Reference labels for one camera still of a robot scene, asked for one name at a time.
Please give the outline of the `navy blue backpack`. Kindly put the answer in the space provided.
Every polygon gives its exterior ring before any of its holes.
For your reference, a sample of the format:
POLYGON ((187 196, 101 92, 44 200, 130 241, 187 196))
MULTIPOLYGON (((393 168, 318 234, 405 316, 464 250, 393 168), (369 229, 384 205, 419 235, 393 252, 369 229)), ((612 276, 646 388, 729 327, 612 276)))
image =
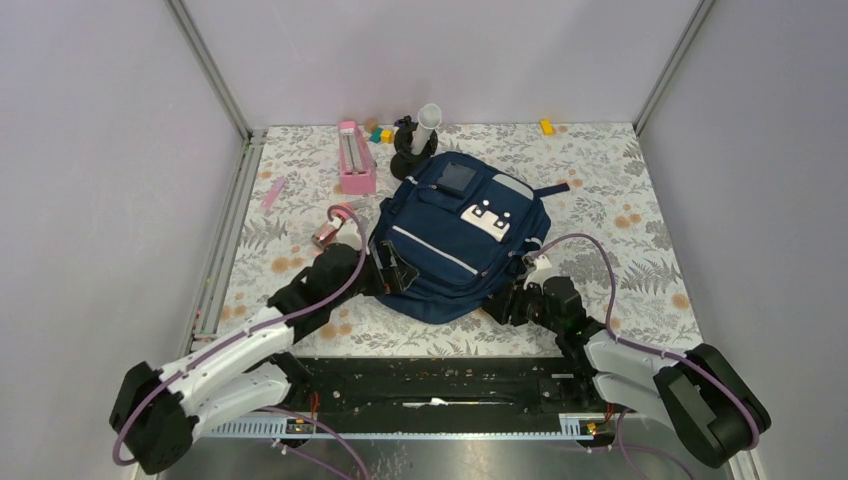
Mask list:
POLYGON ((413 279, 378 297, 390 310, 431 325, 452 322, 525 273, 550 227, 544 198, 568 184, 535 189, 465 153, 431 157, 380 204, 372 250, 413 279))

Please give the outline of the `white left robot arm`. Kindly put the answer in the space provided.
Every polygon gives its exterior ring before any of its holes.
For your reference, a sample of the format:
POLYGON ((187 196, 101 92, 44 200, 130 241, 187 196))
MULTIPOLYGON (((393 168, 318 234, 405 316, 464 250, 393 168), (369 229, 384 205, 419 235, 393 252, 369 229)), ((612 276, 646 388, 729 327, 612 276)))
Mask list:
POLYGON ((249 369, 319 329, 344 302, 359 295, 401 293, 418 275, 388 241, 360 249, 332 244, 240 329, 159 368, 145 361, 134 365, 109 415, 117 435, 114 463, 159 473, 214 422, 277 404, 288 411, 301 409, 310 397, 307 380, 274 365, 262 378, 249 369))

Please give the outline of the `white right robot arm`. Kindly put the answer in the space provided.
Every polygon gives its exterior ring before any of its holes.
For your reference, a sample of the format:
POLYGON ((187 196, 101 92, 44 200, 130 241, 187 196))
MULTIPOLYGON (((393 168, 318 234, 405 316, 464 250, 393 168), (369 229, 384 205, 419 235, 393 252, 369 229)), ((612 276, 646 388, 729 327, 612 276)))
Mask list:
POLYGON ((502 325, 535 323, 555 335, 579 378, 575 402, 597 412, 627 407, 672 430, 702 464, 718 468, 751 447, 772 419, 719 350, 699 344, 675 352, 610 335, 587 314, 568 277, 517 282, 489 297, 483 310, 502 325))

